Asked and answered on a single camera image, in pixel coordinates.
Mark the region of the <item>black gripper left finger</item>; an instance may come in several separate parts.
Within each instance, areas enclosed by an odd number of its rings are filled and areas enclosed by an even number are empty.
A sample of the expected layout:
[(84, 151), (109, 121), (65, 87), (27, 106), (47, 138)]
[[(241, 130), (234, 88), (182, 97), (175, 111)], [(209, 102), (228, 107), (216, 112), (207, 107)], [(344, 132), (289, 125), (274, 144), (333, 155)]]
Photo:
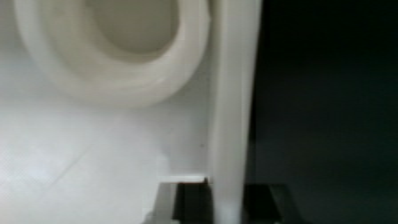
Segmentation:
[(161, 184), (148, 224), (214, 224), (214, 197), (207, 182)]

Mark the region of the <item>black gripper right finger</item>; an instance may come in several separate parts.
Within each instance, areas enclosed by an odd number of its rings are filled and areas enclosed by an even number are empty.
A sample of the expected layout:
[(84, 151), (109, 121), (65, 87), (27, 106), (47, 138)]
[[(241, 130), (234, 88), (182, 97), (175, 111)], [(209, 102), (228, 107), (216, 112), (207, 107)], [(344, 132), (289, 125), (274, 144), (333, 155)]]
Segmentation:
[(250, 184), (244, 190), (246, 224), (296, 224), (290, 191), (282, 184)]

